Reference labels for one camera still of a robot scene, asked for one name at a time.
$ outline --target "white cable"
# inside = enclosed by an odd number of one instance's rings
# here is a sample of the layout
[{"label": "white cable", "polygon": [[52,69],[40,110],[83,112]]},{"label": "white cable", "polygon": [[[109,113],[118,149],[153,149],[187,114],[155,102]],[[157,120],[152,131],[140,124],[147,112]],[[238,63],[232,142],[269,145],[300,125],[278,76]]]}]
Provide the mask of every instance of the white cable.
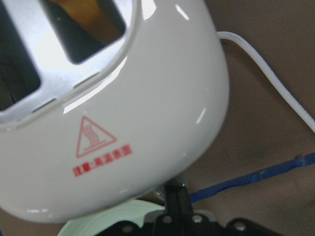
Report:
[{"label": "white cable", "polygon": [[284,87],[281,81],[277,78],[275,73],[271,70],[261,55],[241,36],[227,31],[218,31],[219,39],[227,39],[233,41],[240,46],[258,65],[261,71],[268,78],[270,83],[275,87],[278,93],[291,106],[291,108],[302,118],[308,127],[315,133],[315,120],[310,114],[301,106],[300,103],[292,96],[292,94]]}]

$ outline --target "green plate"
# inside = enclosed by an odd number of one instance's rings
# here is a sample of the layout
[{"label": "green plate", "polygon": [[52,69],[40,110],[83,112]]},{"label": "green plate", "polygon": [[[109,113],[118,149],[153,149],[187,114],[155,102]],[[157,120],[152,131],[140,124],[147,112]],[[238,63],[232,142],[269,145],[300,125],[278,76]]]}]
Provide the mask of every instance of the green plate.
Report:
[{"label": "green plate", "polygon": [[118,221],[129,220],[139,227],[143,225],[144,216],[154,210],[164,207],[141,201],[131,200],[100,213],[95,213],[68,221],[58,236],[94,236]]}]

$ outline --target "blue tape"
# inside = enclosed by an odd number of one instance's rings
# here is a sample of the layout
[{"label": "blue tape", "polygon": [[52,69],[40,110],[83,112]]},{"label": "blue tape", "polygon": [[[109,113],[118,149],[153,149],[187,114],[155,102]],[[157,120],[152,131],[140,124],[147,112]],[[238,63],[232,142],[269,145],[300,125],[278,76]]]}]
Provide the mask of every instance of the blue tape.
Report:
[{"label": "blue tape", "polygon": [[195,203],[200,200],[212,197],[225,189],[256,183],[274,176],[284,174],[292,169],[312,164],[315,164],[315,153],[303,156],[299,159],[283,162],[276,166],[272,166],[257,172],[253,172],[235,179],[231,179],[226,182],[219,183],[205,189],[201,189],[190,195],[190,201],[191,203]]}]

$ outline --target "red triangle symbol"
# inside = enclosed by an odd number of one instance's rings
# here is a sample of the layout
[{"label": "red triangle symbol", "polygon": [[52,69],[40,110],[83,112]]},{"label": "red triangle symbol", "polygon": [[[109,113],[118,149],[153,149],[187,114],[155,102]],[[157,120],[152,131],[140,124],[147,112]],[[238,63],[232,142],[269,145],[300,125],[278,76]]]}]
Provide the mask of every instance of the red triangle symbol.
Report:
[{"label": "red triangle symbol", "polygon": [[85,156],[114,143],[117,139],[87,117],[82,117],[77,157]]}]

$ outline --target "screw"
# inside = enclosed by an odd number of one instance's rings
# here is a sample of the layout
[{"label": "screw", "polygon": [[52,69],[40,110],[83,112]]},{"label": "screw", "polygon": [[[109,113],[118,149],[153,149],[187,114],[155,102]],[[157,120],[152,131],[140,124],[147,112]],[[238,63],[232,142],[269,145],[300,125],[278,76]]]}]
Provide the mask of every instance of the screw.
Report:
[{"label": "screw", "polygon": [[170,223],[172,223],[172,221],[173,221],[173,219],[169,215],[164,216],[163,219],[162,219],[162,222],[164,224],[170,224]]},{"label": "screw", "polygon": [[237,230],[237,231],[245,231],[246,230],[246,225],[242,222],[236,222],[234,224],[234,228]]},{"label": "screw", "polygon": [[123,229],[122,229],[123,233],[125,233],[125,234],[131,233],[132,230],[133,230],[133,227],[132,227],[131,225],[126,225],[126,226],[124,226]]},{"label": "screw", "polygon": [[201,217],[200,215],[193,215],[193,216],[192,216],[192,221],[193,221],[194,223],[199,224],[199,223],[201,223],[201,221],[202,221],[202,217]]}]

